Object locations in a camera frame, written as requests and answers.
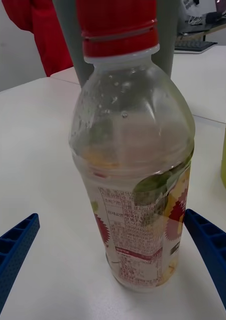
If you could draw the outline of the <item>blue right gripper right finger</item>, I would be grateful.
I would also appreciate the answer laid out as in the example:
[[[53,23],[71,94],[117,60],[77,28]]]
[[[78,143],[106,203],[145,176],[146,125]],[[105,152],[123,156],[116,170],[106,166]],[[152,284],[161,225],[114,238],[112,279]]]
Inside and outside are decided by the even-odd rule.
[[[191,209],[184,225],[191,235],[226,311],[226,233]]]

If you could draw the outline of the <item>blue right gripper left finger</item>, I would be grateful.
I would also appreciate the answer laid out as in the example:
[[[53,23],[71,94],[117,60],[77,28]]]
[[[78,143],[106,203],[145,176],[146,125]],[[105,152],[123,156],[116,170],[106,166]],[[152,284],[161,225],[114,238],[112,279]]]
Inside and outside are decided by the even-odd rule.
[[[33,213],[0,237],[0,315],[39,229]]]

